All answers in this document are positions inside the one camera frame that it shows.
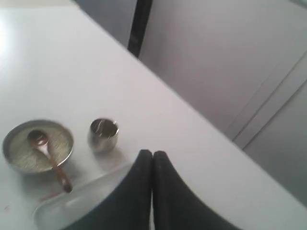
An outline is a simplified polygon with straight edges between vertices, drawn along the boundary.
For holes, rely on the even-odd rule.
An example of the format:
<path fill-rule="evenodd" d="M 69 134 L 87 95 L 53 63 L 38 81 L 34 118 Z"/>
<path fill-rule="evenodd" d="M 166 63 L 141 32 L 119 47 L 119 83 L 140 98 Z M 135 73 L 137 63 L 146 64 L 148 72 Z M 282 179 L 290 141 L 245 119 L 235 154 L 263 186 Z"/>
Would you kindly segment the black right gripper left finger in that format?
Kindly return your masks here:
<path fill-rule="evenodd" d="M 153 154 L 140 150 L 121 183 L 87 215 L 66 230 L 148 230 Z"/>

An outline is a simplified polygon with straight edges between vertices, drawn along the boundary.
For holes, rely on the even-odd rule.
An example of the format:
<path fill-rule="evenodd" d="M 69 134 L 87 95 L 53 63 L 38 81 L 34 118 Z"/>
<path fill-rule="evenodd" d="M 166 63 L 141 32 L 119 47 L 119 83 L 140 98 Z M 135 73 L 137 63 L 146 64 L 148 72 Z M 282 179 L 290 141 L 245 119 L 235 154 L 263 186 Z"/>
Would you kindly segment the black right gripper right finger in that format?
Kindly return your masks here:
<path fill-rule="evenodd" d="M 167 154 L 153 155 L 153 218 L 156 230 L 237 230 L 185 184 Z"/>

